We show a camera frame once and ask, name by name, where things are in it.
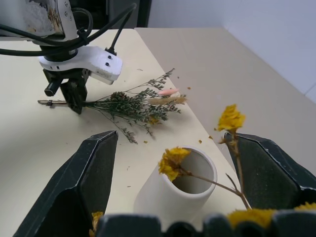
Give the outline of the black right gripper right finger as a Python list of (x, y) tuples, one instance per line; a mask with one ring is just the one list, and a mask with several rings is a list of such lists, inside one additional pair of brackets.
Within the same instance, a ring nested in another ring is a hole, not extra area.
[(252, 208), (291, 209), (316, 203), (316, 177), (274, 141), (238, 134), (244, 194)]

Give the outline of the green dried flower bouquet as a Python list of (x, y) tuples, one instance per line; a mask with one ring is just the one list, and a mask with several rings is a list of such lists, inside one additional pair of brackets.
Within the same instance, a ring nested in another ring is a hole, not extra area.
[[(169, 113), (181, 113), (178, 105), (186, 103), (186, 95), (173, 92), (172, 89), (164, 89), (173, 71), (174, 69), (171, 69), (160, 77), (129, 90), (117, 91), (95, 101), (85, 101), (83, 108), (100, 112), (130, 143), (136, 144), (135, 133), (119, 126), (121, 121), (131, 127), (138, 126), (153, 137), (153, 125), (167, 121)], [(66, 105), (65, 100), (38, 100), (38, 103), (50, 107)]]

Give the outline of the white cylindrical vase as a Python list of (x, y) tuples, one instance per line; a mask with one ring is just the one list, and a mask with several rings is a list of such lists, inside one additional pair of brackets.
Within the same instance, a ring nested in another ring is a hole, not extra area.
[[(211, 158), (192, 146), (184, 148), (191, 153), (184, 159), (183, 167), (194, 175), (216, 182), (217, 170)], [(153, 214), (161, 222), (189, 222), (214, 189), (214, 184), (191, 176), (170, 181), (165, 174), (159, 174), (156, 166), (135, 199), (134, 212)]]

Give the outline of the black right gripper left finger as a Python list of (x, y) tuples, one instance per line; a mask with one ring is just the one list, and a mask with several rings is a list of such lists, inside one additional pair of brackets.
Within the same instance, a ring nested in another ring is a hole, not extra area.
[(13, 237), (89, 237), (92, 213), (105, 211), (118, 133), (84, 140), (52, 175)]

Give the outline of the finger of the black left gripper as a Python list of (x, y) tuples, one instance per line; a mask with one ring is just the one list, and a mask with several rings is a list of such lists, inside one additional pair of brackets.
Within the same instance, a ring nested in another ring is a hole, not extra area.
[(66, 82), (61, 84), (60, 89), (68, 107), (80, 115), (82, 113), (83, 97), (78, 84), (75, 82)]
[(85, 80), (76, 81), (76, 94), (81, 103), (84, 102), (87, 98), (87, 89), (86, 89), (85, 84), (86, 84)]

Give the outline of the dark background panel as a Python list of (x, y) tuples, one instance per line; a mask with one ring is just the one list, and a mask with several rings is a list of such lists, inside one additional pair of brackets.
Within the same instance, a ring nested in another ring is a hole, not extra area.
[(152, 0), (69, 0), (72, 8), (88, 10), (93, 17), (93, 28), (101, 29), (132, 3), (137, 4), (125, 25), (127, 29), (147, 27)]

